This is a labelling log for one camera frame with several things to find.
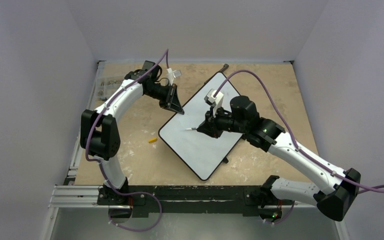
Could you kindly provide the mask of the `white board marker pen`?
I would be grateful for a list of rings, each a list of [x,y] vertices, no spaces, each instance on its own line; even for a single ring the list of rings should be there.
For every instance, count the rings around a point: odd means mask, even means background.
[[[197,128],[196,127],[190,127],[190,128],[186,128],[185,130],[186,131],[195,131],[195,130],[197,130]]]

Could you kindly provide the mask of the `white whiteboard black frame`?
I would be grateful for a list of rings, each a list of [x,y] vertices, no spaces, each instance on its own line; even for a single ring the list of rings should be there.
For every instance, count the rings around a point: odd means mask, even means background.
[[[213,175],[242,137],[241,133],[219,131],[209,122],[213,116],[205,99],[209,92],[223,86],[221,107],[228,112],[231,99],[240,94],[225,79],[224,73],[215,73],[182,106],[184,113],[174,114],[158,131],[159,138],[202,181]]]

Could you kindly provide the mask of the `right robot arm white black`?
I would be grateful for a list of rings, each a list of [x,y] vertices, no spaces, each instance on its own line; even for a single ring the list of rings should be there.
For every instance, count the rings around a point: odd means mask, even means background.
[[[223,132],[239,133],[252,146],[276,156],[311,182],[287,180],[271,176],[262,186],[260,196],[268,204],[276,200],[292,200],[309,204],[331,220],[340,222],[358,195],[361,174],[354,168],[345,170],[322,159],[298,142],[275,121],[261,117],[247,96],[230,101],[231,110],[222,107],[222,97],[208,95],[210,106],[197,132],[218,139]]]

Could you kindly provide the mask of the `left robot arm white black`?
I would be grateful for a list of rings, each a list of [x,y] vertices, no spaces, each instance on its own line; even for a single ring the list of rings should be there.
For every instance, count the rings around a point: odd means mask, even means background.
[[[116,159],[121,146],[118,122],[142,96],[158,100],[164,110],[183,115],[175,84],[181,75],[180,70],[170,67],[164,74],[157,63],[145,61],[142,68],[126,74],[120,87],[102,105],[81,114],[80,146],[86,160],[98,164],[104,177],[103,188],[110,190],[110,199],[118,205],[129,199],[128,180]]]

